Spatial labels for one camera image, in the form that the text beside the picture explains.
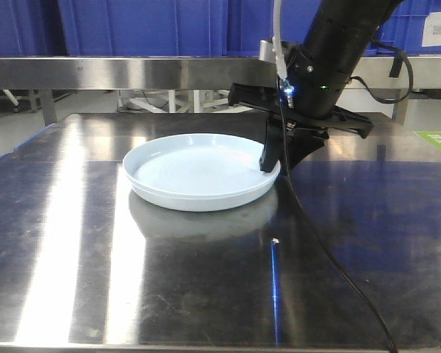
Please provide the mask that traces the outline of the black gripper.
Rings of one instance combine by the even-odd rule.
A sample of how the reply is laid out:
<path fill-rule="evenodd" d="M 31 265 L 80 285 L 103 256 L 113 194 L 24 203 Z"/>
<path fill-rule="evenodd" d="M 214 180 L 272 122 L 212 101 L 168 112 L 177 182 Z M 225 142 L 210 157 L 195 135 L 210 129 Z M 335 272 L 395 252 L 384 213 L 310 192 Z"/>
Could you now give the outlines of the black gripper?
<path fill-rule="evenodd" d="M 293 170 L 309 154 L 324 147 L 325 142 L 329 139 L 328 131 L 316 129 L 349 130 L 365 139 L 374 128 L 374 124 L 369 118 L 338 106 L 333 107 L 324 118 L 313 118 L 305 113 L 298 113 L 286 105 L 283 105 L 280 110 L 277 89 L 275 88 L 233 83 L 228 95 L 228 104 L 240 104 L 278 116 L 281 116 L 281 112 L 283 112 L 288 121 L 296 122 L 296 127 L 312 128 L 287 129 L 286 142 L 289 162 L 286 163 L 282 123 L 273 117 L 268 117 L 265 143 L 259 159 L 260 170 L 266 173 L 272 172 L 280 161 L 281 175 L 285 175 L 287 170 Z"/>

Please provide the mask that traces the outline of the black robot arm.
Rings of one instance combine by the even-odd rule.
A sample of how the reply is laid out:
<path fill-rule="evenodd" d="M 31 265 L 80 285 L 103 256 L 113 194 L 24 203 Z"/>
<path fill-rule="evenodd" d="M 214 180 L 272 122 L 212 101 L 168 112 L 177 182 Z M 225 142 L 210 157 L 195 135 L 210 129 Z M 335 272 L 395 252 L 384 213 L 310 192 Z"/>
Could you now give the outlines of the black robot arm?
<path fill-rule="evenodd" d="M 231 86 L 228 102 L 268 114 L 259 168 L 294 168 L 329 139 L 329 129 L 366 138 L 368 118 L 337 106 L 374 35 L 399 1 L 322 1 L 304 42 L 272 37 L 278 71 L 274 88 Z"/>

